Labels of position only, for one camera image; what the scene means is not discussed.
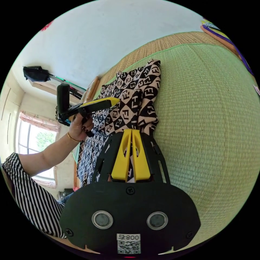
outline striped shirt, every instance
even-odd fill
[[[28,220],[45,234],[66,238],[59,224],[65,204],[57,201],[23,170],[17,153],[11,154],[2,167],[12,183],[16,203]]]

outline handheld tool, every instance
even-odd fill
[[[135,181],[127,183],[131,143]],[[92,179],[70,197],[60,217],[68,240],[80,248],[116,259],[156,259],[187,246],[201,226],[192,199],[171,185],[158,144],[139,130],[108,138]]]
[[[82,123],[85,123],[89,116],[98,110],[103,110],[116,105],[120,99],[115,97],[108,97],[103,99],[96,99],[87,103],[79,103],[74,106],[70,105],[70,85],[62,83],[57,87],[57,120],[63,124],[69,126],[73,117],[80,113],[84,118]],[[89,137],[93,137],[92,132],[88,132]]]

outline red object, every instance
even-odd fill
[[[41,32],[45,31],[51,24],[52,24],[53,21],[51,21],[50,23],[48,23],[46,26],[44,26],[42,29],[41,29]]]
[[[74,192],[75,192],[76,190],[78,190],[78,189],[79,189],[79,187],[73,187]]]

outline gold bracelet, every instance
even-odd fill
[[[73,140],[74,142],[80,143],[80,141],[77,141],[77,140],[73,139],[73,138],[70,136],[69,132],[67,132],[67,136],[68,136],[71,140]]]

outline black and beige patterned fabric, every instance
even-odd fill
[[[153,107],[161,81],[159,60],[149,60],[143,67],[130,72],[117,72],[116,79],[103,85],[98,99],[116,97],[120,102],[109,109],[98,111],[92,115],[94,137],[87,138],[80,145],[77,175],[81,185],[91,183],[96,159],[108,137],[124,129],[139,129],[152,135],[158,123]],[[134,181],[132,167],[132,151],[128,182]]]

